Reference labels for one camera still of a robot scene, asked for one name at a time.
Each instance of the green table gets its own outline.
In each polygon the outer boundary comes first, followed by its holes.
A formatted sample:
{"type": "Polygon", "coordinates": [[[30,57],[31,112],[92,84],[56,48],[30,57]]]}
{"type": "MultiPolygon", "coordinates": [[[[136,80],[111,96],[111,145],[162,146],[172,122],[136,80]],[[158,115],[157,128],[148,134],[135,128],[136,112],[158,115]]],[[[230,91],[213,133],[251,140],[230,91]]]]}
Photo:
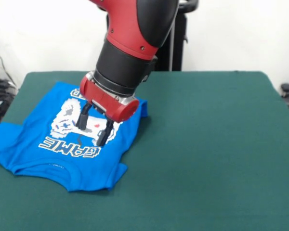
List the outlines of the green table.
{"type": "MultiPolygon", "coordinates": [[[[84,74],[30,73],[4,122],[84,74]]],[[[0,231],[289,231],[289,109],[266,75],[153,73],[137,96],[150,117],[114,190],[68,193],[0,166],[0,231]]]]}

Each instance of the blue t-shirt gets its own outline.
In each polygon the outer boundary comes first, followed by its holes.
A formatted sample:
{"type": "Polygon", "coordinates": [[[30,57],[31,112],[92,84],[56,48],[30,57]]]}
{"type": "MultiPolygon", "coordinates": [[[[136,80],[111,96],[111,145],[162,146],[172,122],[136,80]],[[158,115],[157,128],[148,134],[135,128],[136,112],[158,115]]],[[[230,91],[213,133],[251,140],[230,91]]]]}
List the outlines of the blue t-shirt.
{"type": "Polygon", "coordinates": [[[97,147],[105,116],[91,109],[87,129],[79,130],[75,124],[86,101],[78,86],[57,82],[22,126],[0,124],[0,164],[14,175],[53,180],[69,192],[111,189],[127,171],[120,159],[147,117],[147,101],[138,100],[135,114],[114,123],[106,145],[97,147]]]}

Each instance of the black stand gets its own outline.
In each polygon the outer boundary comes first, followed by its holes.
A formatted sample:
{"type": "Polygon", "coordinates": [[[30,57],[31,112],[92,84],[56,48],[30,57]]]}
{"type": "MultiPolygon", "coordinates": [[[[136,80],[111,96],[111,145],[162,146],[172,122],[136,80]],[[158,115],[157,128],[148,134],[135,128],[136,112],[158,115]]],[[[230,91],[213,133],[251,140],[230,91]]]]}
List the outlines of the black stand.
{"type": "MultiPolygon", "coordinates": [[[[182,70],[184,41],[187,41],[187,18],[185,14],[195,11],[198,8],[198,4],[199,0],[186,0],[186,3],[180,3],[175,24],[173,25],[164,45],[156,53],[158,61],[155,64],[154,71],[182,70]]],[[[108,15],[106,16],[106,22],[108,28],[108,15]]]]}

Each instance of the white wall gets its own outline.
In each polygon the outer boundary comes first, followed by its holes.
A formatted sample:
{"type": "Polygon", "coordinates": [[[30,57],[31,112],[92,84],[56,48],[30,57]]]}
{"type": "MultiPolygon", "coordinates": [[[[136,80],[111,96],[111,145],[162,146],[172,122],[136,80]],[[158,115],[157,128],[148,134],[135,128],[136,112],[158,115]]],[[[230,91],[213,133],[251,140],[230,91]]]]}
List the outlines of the white wall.
{"type": "MultiPolygon", "coordinates": [[[[0,0],[0,54],[30,71],[94,69],[106,13],[88,0],[0,0]]],[[[188,15],[184,70],[261,70],[289,82],[289,0],[200,0],[188,15]]]]}

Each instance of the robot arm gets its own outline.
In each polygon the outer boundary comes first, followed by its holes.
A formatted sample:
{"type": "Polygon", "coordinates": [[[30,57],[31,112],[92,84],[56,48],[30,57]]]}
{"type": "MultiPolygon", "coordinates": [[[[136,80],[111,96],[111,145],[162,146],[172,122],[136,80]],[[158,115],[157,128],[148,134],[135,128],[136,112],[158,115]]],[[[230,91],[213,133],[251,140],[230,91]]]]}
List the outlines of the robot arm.
{"type": "Polygon", "coordinates": [[[87,100],[77,122],[84,130],[93,106],[108,118],[107,129],[97,142],[103,146],[114,122],[128,120],[139,102],[134,93],[146,81],[155,56],[173,25],[179,0],[90,0],[108,12],[109,29],[95,71],[81,81],[87,100]]]}

